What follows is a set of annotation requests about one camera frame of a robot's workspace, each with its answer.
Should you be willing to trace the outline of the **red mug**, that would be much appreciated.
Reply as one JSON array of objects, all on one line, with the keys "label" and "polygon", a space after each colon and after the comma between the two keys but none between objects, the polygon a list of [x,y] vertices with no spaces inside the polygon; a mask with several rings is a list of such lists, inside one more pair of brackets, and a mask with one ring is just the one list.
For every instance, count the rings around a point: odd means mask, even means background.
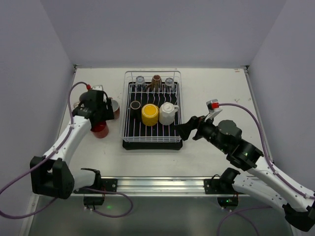
[{"label": "red mug", "polygon": [[96,138],[102,139],[105,138],[109,133],[109,128],[106,121],[101,121],[96,124],[92,129],[91,132]]}]

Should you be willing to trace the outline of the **left clear drinking glass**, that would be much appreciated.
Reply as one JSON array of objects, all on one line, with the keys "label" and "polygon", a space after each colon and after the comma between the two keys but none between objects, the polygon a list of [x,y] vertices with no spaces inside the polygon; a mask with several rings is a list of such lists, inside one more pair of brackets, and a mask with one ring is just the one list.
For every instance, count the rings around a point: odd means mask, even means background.
[{"label": "left clear drinking glass", "polygon": [[146,89],[146,82],[143,76],[137,76],[135,79],[135,89],[137,92],[143,92]]}]

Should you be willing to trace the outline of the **pink floral mug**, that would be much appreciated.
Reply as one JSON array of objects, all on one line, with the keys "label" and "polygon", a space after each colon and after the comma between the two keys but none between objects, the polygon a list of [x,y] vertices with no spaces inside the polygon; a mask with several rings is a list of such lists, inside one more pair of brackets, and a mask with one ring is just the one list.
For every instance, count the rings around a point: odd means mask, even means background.
[{"label": "pink floral mug", "polygon": [[112,99],[112,107],[113,107],[114,119],[117,120],[120,117],[120,106],[119,106],[119,103],[114,99]]}]

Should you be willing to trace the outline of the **brown striped mug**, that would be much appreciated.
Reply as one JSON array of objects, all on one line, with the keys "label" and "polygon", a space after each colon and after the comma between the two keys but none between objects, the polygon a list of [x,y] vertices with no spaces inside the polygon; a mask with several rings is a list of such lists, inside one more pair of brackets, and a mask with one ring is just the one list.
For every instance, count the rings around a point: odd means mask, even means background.
[{"label": "brown striped mug", "polygon": [[146,86],[146,89],[158,92],[162,89],[162,79],[160,75],[154,75],[152,77],[151,83]]}]

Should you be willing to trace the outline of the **aluminium mounting rail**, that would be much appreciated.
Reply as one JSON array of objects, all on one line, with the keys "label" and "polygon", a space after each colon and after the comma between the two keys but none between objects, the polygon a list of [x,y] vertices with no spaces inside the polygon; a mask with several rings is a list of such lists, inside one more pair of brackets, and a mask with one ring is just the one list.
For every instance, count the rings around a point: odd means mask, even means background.
[{"label": "aluminium mounting rail", "polygon": [[227,197],[232,190],[212,189],[218,177],[102,177],[106,191],[129,197]]}]

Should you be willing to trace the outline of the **clear drinking glass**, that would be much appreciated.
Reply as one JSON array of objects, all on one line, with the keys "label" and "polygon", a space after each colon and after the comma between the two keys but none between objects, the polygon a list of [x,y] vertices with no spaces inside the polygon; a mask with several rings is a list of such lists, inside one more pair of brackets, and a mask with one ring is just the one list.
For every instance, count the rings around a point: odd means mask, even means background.
[{"label": "clear drinking glass", "polygon": [[135,79],[135,89],[137,92],[143,92],[146,89],[146,82],[143,76],[137,76]]},{"label": "clear drinking glass", "polygon": [[165,93],[173,93],[175,91],[175,82],[173,78],[166,78],[164,82]]}]

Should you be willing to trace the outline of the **right clear drinking glass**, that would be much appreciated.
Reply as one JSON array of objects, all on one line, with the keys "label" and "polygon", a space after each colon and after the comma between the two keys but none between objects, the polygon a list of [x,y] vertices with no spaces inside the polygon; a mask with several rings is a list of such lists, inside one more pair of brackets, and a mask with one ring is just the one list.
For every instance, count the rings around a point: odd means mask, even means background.
[{"label": "right clear drinking glass", "polygon": [[173,93],[175,91],[175,82],[173,78],[166,78],[164,82],[165,93]]}]

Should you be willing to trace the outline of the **black drip tray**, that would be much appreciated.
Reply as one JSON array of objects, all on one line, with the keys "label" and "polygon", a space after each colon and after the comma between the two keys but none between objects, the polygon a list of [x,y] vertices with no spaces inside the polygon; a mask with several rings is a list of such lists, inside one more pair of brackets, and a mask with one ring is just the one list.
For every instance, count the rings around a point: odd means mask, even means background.
[{"label": "black drip tray", "polygon": [[[122,102],[122,114],[120,123],[120,133],[123,140],[123,148],[126,150],[136,149],[169,149],[180,150],[183,141],[175,130],[174,126],[184,121],[182,106],[182,87],[179,82],[175,82],[173,91],[166,91],[165,88],[158,91],[138,91],[135,82],[128,82],[124,88]],[[178,111],[175,113],[175,120],[170,125],[160,123],[154,126],[146,126],[135,118],[130,117],[130,104],[132,101],[139,101],[141,106],[154,104],[160,107],[165,102],[177,105]]]}]

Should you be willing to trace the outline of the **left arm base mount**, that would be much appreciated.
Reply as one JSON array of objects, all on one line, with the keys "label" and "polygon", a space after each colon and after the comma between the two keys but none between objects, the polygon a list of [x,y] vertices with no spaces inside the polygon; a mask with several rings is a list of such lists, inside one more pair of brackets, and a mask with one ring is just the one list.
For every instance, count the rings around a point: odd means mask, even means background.
[{"label": "left arm base mount", "polygon": [[[99,185],[84,187],[83,190],[85,194],[96,194],[93,190],[107,191],[107,192],[116,192],[118,180],[116,178],[102,178]],[[105,201],[105,194],[102,193],[98,197],[89,197],[85,196],[83,198],[83,204],[85,207],[95,209],[98,206],[102,206]]]}]

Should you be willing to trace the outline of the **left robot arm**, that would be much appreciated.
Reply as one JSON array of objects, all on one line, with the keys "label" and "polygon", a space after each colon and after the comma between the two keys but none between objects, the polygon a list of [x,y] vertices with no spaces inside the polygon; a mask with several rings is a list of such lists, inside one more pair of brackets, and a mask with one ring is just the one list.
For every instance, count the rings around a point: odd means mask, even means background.
[{"label": "left robot arm", "polygon": [[30,161],[31,186],[35,194],[67,199],[76,189],[101,189],[99,170],[82,168],[74,175],[69,164],[85,135],[114,119],[112,99],[102,86],[95,86],[83,93],[83,99],[71,115],[68,126],[53,146],[42,157],[35,156]]}]

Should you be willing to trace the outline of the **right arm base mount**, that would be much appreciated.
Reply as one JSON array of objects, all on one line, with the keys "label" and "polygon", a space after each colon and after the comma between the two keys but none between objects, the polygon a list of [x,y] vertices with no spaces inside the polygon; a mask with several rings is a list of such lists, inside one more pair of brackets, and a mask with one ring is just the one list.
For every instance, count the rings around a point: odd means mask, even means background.
[{"label": "right arm base mount", "polygon": [[238,192],[215,174],[211,178],[203,179],[204,192],[207,195],[217,195],[217,202],[222,209],[232,211],[239,204]]}]

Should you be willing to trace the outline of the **light pink mug dark interior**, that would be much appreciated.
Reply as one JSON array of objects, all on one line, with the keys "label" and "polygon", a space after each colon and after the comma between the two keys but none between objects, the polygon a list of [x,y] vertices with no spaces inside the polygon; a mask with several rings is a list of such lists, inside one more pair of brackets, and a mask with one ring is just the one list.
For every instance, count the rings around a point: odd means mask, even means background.
[{"label": "light pink mug dark interior", "polygon": [[80,104],[82,101],[84,101],[84,100],[85,100],[85,95],[82,94],[82,95],[79,97],[79,100],[73,103],[72,108],[73,108],[73,109],[77,108],[77,107],[79,106],[79,104]]}]

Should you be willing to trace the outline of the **black tumbler cup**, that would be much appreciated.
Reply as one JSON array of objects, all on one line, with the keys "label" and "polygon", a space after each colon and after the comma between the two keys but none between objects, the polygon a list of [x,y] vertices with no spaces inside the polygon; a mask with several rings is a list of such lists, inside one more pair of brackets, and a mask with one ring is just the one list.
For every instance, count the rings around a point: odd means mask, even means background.
[{"label": "black tumbler cup", "polygon": [[141,103],[137,100],[132,101],[130,103],[130,118],[136,120],[137,122],[141,122]]}]

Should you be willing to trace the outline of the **yellow mug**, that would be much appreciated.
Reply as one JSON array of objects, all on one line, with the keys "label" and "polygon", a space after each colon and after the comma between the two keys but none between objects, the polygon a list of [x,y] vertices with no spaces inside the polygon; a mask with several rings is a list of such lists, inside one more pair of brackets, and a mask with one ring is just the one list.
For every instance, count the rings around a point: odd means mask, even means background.
[{"label": "yellow mug", "polygon": [[141,111],[142,123],[146,126],[154,126],[158,123],[159,108],[154,104],[146,104]]}]

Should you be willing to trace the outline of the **white faceted mug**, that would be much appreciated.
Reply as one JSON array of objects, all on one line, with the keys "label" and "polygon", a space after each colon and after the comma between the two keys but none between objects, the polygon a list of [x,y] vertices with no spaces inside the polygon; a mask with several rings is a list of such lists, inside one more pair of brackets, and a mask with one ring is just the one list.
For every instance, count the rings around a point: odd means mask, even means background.
[{"label": "white faceted mug", "polygon": [[170,102],[165,102],[159,108],[159,122],[162,125],[171,125],[175,121],[175,114],[178,112],[179,106]]}]

